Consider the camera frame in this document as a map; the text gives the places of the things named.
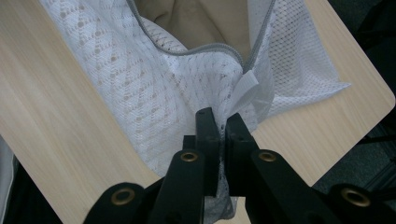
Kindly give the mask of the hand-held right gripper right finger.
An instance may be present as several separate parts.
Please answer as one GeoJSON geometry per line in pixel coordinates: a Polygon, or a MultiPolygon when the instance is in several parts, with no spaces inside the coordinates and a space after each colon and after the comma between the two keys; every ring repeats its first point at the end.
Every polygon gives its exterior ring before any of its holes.
{"type": "Polygon", "coordinates": [[[250,154],[258,149],[242,117],[236,113],[227,119],[225,129],[225,174],[231,196],[247,194],[250,154]]]}

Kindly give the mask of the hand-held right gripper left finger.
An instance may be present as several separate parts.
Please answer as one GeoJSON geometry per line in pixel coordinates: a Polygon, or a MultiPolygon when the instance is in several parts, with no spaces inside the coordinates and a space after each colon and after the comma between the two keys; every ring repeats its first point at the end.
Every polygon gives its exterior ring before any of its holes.
{"type": "Polygon", "coordinates": [[[211,107],[195,114],[195,135],[185,135],[184,149],[195,149],[205,156],[205,196],[215,197],[219,182],[220,136],[211,107]]]}

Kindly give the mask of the white mesh laundry bag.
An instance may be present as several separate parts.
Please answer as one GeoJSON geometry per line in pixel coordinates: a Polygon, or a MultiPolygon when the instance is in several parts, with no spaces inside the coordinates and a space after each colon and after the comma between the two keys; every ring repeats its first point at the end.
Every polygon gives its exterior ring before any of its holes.
{"type": "Polygon", "coordinates": [[[142,17],[134,0],[40,0],[142,161],[164,175],[195,113],[216,124],[266,118],[344,88],[304,0],[247,0],[250,53],[212,43],[187,49],[142,17]]]}

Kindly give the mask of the beige cloth garment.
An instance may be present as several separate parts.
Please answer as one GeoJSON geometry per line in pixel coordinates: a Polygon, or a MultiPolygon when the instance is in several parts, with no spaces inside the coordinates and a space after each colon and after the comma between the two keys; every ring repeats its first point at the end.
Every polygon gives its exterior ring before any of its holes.
{"type": "Polygon", "coordinates": [[[248,0],[134,0],[139,14],[187,49],[227,44],[245,60],[250,53],[248,0]]]}

